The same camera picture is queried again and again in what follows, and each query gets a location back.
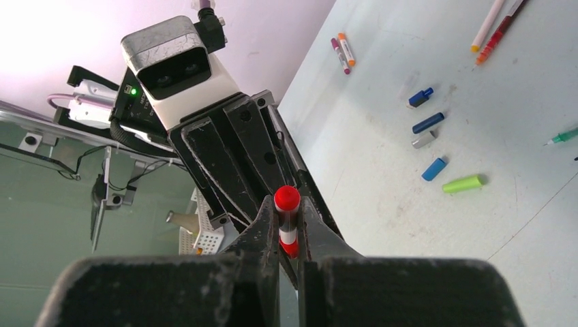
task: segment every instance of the pen cap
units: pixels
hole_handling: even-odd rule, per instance
[[[333,49],[338,49],[339,48],[339,42],[337,42],[337,40],[335,38],[331,39],[331,46],[333,47]]]
[[[290,185],[281,186],[273,197],[275,206],[284,211],[296,209],[301,202],[299,191]]]
[[[421,178],[431,182],[448,164],[442,159],[437,158],[428,169],[423,172]]]
[[[467,189],[475,189],[483,185],[480,175],[472,175],[445,184],[442,189],[444,193],[457,193]]]
[[[421,106],[421,104],[429,100],[429,96],[432,94],[434,94],[434,90],[430,87],[424,91],[419,91],[418,93],[416,93],[413,97],[411,97],[408,100],[408,102],[410,103],[410,106],[417,108]]]
[[[418,137],[416,140],[412,142],[412,146],[415,149],[419,149],[423,146],[428,145],[431,141],[435,140],[436,136],[432,131],[424,133],[422,136]]]
[[[414,134],[419,134],[422,131],[425,131],[426,129],[430,128],[431,126],[434,126],[435,124],[439,123],[440,121],[443,121],[445,118],[446,117],[444,116],[444,114],[438,112],[437,114],[429,117],[428,119],[425,119],[414,125],[414,127],[412,127],[412,131],[414,132]]]

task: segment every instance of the metal bracket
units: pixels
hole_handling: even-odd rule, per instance
[[[50,133],[42,133],[42,144],[46,144],[48,146],[56,146],[58,143],[58,137],[54,134]]]
[[[36,150],[38,150],[38,146],[40,145],[41,142],[42,142],[41,134],[28,132],[26,133],[26,136],[22,139],[22,142],[20,142],[20,145],[18,145],[18,148],[26,152],[35,153]]]
[[[96,251],[98,246],[98,238],[100,237],[100,228],[102,227],[102,220],[104,219],[104,211],[106,210],[106,204],[108,201],[108,173],[110,170],[110,156],[112,149],[107,146],[104,149],[104,185],[106,187],[104,192],[104,198],[100,200],[100,206],[98,207],[98,214],[96,216],[96,221],[94,225],[94,234],[92,239],[92,252]]]

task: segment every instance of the red pen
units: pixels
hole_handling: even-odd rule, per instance
[[[345,60],[345,57],[341,52],[341,49],[339,48],[339,43],[335,38],[331,39],[331,46],[333,47],[333,50],[335,50],[335,52],[337,53],[337,58],[339,58],[339,62],[341,63],[341,67],[344,69],[345,75],[349,75],[351,70],[349,69],[349,66],[347,66],[347,60]]]
[[[504,20],[502,20],[498,29],[496,29],[496,31],[493,32],[493,35],[489,39],[486,47],[476,59],[476,65],[480,65],[488,59],[491,52],[496,48],[498,43],[500,43],[500,41],[504,37],[504,34],[506,34],[508,29],[514,22],[514,19],[516,19],[518,14],[522,11],[522,8],[526,4],[526,2],[527,2],[526,0],[518,0],[514,3],[512,9],[510,9],[510,12],[506,15],[506,17],[504,17]]]

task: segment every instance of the cable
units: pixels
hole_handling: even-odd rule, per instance
[[[175,166],[176,166],[176,167],[179,167],[179,169],[182,170],[182,171],[184,171],[184,172],[189,172],[189,170],[187,170],[186,167],[181,167],[181,166],[179,166],[179,165],[177,165],[177,164],[175,164]]]
[[[72,94],[65,94],[65,93],[53,93],[46,98],[46,102],[48,102],[48,104],[50,104],[50,106],[53,107],[54,109],[58,109],[59,106],[57,104],[55,104],[53,101],[56,99],[76,100],[76,101],[80,102],[81,104],[91,104],[93,106],[97,106],[97,107],[101,107],[101,108],[105,108],[105,109],[112,109],[112,107],[107,106],[106,104],[103,104],[102,102],[87,99],[87,98],[83,97],[82,95],[74,96]]]
[[[155,164],[158,164],[159,162],[162,162],[163,164],[161,164],[161,165],[159,165],[158,167],[154,167],[153,169],[149,170],[149,167],[154,166]],[[169,163],[169,161],[166,161],[166,160],[157,160],[157,161],[154,161],[154,162],[152,162],[152,163],[149,163],[148,165],[146,165],[146,166],[144,167],[144,172],[143,172],[142,174],[139,174],[139,175],[137,175],[137,176],[129,179],[128,182],[126,183],[126,186],[125,186],[125,187],[115,186],[114,184],[112,184],[112,182],[110,181],[110,179],[108,180],[108,186],[109,186],[112,190],[114,190],[114,191],[124,191],[125,189],[127,189],[127,187],[128,187],[129,185],[131,185],[132,183],[138,181],[141,177],[146,176],[146,175],[148,175],[148,174],[156,171],[157,169],[159,169],[159,168],[161,168],[161,167],[163,167],[163,166],[166,166],[166,164],[168,164],[168,163]],[[104,161],[102,162],[102,171],[104,171]]]
[[[112,136],[112,138],[118,143],[140,153],[144,153],[145,155],[167,158],[177,157],[176,153],[159,149],[156,146],[146,143],[140,138],[137,138],[133,133],[125,131],[121,127],[121,123],[118,118],[113,118],[110,120],[110,136]]]
[[[60,176],[66,178],[69,181],[79,181],[81,179],[80,175],[68,174],[68,173],[64,173],[60,170],[57,170],[57,172],[60,174]]]
[[[76,160],[76,169],[74,170],[74,174],[63,173],[60,170],[57,170],[57,172],[60,174],[60,176],[62,176],[63,178],[66,178],[69,181],[79,181],[81,178],[80,178],[80,175],[78,174],[78,170],[80,169],[80,164],[82,163],[82,159],[84,157],[86,157],[87,155],[91,155],[94,152],[102,150],[106,147],[107,147],[106,145],[95,146],[94,148],[88,149],[82,155],[80,155],[80,157],[78,157],[78,159]]]
[[[240,220],[239,218],[235,217],[235,215],[233,215],[232,213],[227,213],[227,215],[229,215],[229,217],[233,218],[234,220],[237,221],[237,223],[240,223],[241,225],[245,226],[245,227],[249,227],[249,225],[247,225],[247,223],[245,223],[244,221]]]

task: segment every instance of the camera lens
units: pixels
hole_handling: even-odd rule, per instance
[[[157,84],[159,87],[167,87],[171,81],[172,78],[170,76],[163,76],[157,80]]]
[[[185,67],[185,74],[190,75],[195,73],[198,70],[198,65],[196,63],[192,63]]]

